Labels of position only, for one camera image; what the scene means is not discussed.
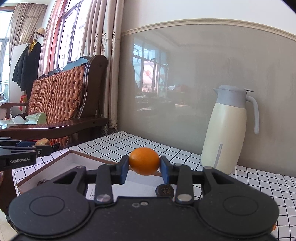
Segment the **beige patterned curtain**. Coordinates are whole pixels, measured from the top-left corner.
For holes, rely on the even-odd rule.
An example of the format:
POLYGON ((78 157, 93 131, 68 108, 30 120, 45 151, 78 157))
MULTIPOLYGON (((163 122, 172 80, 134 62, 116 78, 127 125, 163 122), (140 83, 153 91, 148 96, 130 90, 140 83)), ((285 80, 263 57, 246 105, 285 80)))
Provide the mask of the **beige patterned curtain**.
MULTIPOLYGON (((124 4, 124 1, 91 1, 86 11, 82 46, 78 49, 80 54, 90 57, 101 54, 108 60, 103 100, 100 102, 100 114, 108 118, 108 124, 103 129, 106 135, 118 131, 119 57, 124 4)), ((51 1, 46 11, 47 26, 41 48, 39 75, 53 67, 58 30, 62 26, 66 5, 66 1, 51 1)))

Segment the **black hanging coat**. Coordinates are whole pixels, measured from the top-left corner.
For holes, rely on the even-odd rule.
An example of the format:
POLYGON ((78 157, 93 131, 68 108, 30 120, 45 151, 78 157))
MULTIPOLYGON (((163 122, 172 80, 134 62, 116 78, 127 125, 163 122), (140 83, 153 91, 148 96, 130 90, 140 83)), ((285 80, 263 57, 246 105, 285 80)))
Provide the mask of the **black hanging coat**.
POLYGON ((36 42, 30 51, 28 45, 19 57, 13 72, 12 81, 18 84, 21 91, 26 92, 28 99, 31 96, 33 83, 38 78, 41 47, 41 44, 36 42))

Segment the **checkered tablecloth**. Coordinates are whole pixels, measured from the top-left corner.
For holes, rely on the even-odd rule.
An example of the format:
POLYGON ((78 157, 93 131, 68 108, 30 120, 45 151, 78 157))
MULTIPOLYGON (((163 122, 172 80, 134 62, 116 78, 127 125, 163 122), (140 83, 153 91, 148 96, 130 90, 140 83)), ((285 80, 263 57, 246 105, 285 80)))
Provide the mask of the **checkered tablecloth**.
POLYGON ((16 171, 16 240, 295 240, 295 178, 238 167, 126 132, 16 171))

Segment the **cream thermos jug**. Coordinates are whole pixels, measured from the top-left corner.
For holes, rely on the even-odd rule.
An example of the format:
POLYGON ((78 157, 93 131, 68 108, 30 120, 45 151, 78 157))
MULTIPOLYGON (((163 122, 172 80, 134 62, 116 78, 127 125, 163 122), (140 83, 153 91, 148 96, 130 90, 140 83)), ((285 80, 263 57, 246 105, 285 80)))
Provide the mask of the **cream thermos jug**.
POLYGON ((259 134, 259 109, 255 98, 247 94, 251 89, 221 85, 214 91, 217 100, 207 128, 201 164, 230 174, 238 163, 245 139, 246 103, 253 105, 256 135, 259 134))

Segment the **dark passion fruit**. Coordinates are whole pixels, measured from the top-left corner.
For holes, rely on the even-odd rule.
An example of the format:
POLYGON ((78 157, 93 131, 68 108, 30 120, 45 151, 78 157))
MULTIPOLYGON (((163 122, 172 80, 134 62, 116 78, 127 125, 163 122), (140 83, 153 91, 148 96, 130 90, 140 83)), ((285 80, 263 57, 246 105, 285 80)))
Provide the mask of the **dark passion fruit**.
POLYGON ((160 184, 156 187, 155 193, 157 197, 170 197, 173 199, 175 195, 175 191, 171 185, 168 184, 160 184))

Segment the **large orange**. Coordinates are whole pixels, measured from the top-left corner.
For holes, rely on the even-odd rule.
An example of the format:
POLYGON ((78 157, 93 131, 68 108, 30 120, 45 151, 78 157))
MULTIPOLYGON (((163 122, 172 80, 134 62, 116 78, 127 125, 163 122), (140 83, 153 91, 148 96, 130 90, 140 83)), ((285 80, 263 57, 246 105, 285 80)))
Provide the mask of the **large orange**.
POLYGON ((148 176, 158 170, 160 167, 160 158, 154 150, 141 147, 130 153, 129 165, 136 173, 148 176))

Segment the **straw hat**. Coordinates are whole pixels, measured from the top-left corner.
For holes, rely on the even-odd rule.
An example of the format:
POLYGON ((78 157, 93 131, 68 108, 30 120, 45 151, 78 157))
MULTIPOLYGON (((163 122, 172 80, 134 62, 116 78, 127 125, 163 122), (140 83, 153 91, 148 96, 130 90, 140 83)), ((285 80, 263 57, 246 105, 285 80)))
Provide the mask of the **straw hat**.
POLYGON ((42 27, 40 27, 40 28, 38 28, 37 30, 36 30, 36 32, 35 32, 35 34, 37 35, 37 36, 39 36, 39 37, 44 37, 44 35, 45 35, 45 29, 44 28, 42 28, 42 27))

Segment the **wooden sofa with cushion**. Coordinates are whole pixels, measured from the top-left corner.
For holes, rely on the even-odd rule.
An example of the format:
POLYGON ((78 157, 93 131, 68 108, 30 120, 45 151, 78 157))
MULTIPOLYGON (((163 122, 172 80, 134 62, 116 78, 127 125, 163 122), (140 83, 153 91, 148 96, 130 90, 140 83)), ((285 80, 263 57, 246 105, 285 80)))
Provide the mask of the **wooden sofa with cushion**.
POLYGON ((28 114, 45 113, 46 123, 1 126, 1 137, 46 138, 62 149, 100 137, 108 123, 101 111, 107 65, 105 56, 95 55, 87 63, 35 80, 24 105, 28 114))

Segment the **brown cardboard box tray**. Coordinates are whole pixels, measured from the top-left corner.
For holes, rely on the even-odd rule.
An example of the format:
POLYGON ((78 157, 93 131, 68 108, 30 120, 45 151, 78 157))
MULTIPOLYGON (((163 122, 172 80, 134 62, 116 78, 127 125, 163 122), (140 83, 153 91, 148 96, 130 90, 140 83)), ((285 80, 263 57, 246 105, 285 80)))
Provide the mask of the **brown cardboard box tray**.
MULTIPOLYGON (((18 182, 16 186, 19 193, 23 194, 36 187, 39 181, 51 180, 77 166, 85 166, 86 170, 96 170, 99 166, 110 163, 104 159, 68 151, 18 182)), ((156 196, 156 187, 162 183, 163 178, 159 174, 142 176, 129 170, 123 185, 112 186, 113 198, 116 200, 119 196, 153 197, 156 196)))

